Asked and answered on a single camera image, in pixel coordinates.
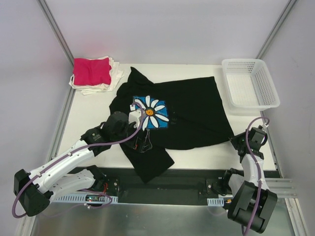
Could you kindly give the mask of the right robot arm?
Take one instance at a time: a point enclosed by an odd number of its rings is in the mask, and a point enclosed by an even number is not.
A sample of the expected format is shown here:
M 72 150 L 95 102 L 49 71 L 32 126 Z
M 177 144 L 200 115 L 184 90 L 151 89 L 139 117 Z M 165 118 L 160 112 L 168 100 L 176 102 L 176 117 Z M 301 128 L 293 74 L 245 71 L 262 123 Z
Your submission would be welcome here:
M 249 230 L 263 233 L 278 201 L 277 194 L 270 191 L 263 171 L 264 155 L 260 148 L 267 139 L 262 126 L 230 138 L 240 157 L 243 173 L 233 168 L 227 170 L 221 187 L 233 196 L 227 217 L 241 225 L 243 234 Z

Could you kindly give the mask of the black daisy print t-shirt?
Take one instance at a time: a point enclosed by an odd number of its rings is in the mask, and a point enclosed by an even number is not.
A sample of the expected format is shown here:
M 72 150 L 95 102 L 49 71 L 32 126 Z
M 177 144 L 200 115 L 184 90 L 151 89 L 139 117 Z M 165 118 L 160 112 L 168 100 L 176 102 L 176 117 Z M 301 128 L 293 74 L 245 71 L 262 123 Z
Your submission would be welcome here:
M 174 164 L 168 150 L 218 145 L 234 135 L 213 76 L 153 83 L 132 68 L 109 108 L 129 114 L 133 102 L 145 111 L 141 133 L 152 147 L 139 152 L 123 143 L 121 149 L 144 183 Z

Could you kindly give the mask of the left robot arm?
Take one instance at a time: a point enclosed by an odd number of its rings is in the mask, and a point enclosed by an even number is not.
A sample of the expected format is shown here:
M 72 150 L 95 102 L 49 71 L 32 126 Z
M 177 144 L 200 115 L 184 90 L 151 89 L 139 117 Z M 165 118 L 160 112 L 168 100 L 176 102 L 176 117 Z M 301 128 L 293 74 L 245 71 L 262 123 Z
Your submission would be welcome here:
M 63 154 L 32 171 L 19 170 L 14 175 L 13 191 L 16 196 L 14 218 L 36 216 L 52 201 L 75 191 L 90 192 L 112 200 L 106 194 L 105 174 L 96 165 L 88 166 L 76 174 L 69 172 L 85 161 L 97 157 L 112 145 L 126 144 L 138 138 L 148 115 L 136 109 L 128 115 L 114 112 L 107 121 L 88 129 Z

